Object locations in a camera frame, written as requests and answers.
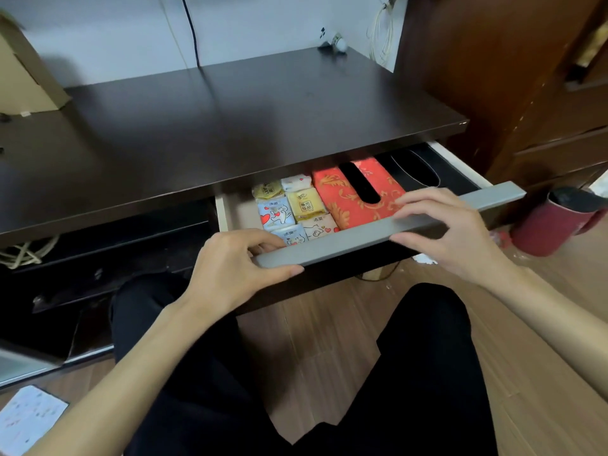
open drawer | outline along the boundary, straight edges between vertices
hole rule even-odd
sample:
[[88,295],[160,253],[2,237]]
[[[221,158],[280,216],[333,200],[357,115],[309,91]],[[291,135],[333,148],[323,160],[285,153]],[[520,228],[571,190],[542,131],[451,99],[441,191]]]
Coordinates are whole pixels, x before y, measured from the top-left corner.
[[[397,149],[378,155],[376,159],[406,191],[428,185],[450,188],[482,212],[486,223],[496,217],[501,206],[525,195],[525,191],[512,182],[492,185],[436,142]],[[250,190],[217,196],[215,209],[219,231],[262,229]],[[241,311],[247,312],[411,257],[414,251],[388,241],[393,233],[400,231],[416,231],[438,238],[445,232],[445,225],[426,215],[385,218],[256,256],[254,260],[264,268],[300,264],[306,271],[288,282],[259,292]]]

red pitcher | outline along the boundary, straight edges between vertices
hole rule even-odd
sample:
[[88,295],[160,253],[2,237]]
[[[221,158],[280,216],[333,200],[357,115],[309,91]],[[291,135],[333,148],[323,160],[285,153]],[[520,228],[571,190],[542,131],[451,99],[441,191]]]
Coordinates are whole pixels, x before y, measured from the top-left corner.
[[511,239],[525,253],[549,256],[572,235],[595,226],[607,212],[607,199],[575,187],[560,187],[513,227]]

wooden floor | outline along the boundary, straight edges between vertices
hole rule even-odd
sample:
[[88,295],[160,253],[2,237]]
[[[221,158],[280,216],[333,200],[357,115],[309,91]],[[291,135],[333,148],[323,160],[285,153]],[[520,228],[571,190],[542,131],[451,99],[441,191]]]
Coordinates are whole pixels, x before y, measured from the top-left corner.
[[[608,321],[608,220],[549,258],[508,254]],[[450,286],[467,306],[502,455],[608,454],[608,404],[596,392],[495,298],[413,260],[383,282],[352,278],[240,316],[283,436],[293,442],[317,422],[340,420],[379,355],[376,336],[418,282]],[[102,362],[40,385],[73,403],[111,367]],[[0,396],[0,405],[9,398]]]

person's right hand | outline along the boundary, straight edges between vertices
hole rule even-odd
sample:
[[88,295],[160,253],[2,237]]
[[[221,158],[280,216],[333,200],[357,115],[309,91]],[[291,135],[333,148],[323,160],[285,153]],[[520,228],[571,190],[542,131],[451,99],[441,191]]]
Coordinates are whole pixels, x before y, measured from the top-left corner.
[[448,230],[437,240],[414,232],[400,232],[390,238],[395,243],[424,253],[446,270],[486,287],[517,268],[492,241],[479,212],[448,189],[414,190],[401,196],[396,203],[403,207],[394,218],[427,214],[444,222]]

fingernail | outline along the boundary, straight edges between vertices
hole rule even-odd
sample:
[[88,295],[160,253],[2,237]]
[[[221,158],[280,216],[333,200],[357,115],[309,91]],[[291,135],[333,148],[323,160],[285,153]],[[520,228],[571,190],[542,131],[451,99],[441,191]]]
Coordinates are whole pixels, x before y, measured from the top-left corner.
[[291,276],[297,276],[304,272],[304,268],[302,266],[294,266],[291,268]]

